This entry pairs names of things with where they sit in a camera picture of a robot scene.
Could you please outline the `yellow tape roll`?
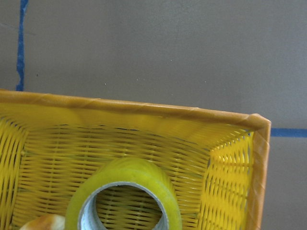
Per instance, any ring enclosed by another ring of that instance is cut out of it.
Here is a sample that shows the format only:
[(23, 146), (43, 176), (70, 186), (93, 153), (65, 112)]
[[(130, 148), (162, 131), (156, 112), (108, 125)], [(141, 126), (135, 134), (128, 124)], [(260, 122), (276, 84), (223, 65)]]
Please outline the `yellow tape roll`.
[(182, 218), (170, 177), (140, 158), (113, 160), (90, 176), (73, 194), (66, 211), (66, 230), (104, 230), (96, 211), (97, 195), (110, 187), (130, 186), (146, 192), (162, 211), (155, 230), (181, 230)]

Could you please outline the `toy croissant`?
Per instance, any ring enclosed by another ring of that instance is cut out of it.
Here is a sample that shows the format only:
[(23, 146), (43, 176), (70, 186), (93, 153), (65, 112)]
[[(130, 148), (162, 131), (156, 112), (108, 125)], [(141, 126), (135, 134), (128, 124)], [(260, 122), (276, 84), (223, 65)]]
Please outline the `toy croissant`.
[(20, 230), (63, 230), (64, 228), (64, 216), (47, 214), (25, 223)]

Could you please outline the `yellow plastic basket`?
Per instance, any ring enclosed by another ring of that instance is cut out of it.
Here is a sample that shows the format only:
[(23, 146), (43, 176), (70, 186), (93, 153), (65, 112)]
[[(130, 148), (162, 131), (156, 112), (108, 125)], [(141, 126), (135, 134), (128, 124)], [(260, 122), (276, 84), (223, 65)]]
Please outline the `yellow plastic basket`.
[(185, 230), (259, 230), (271, 123), (193, 107), (0, 92), (0, 227), (64, 215), (104, 163), (147, 159), (171, 178)]

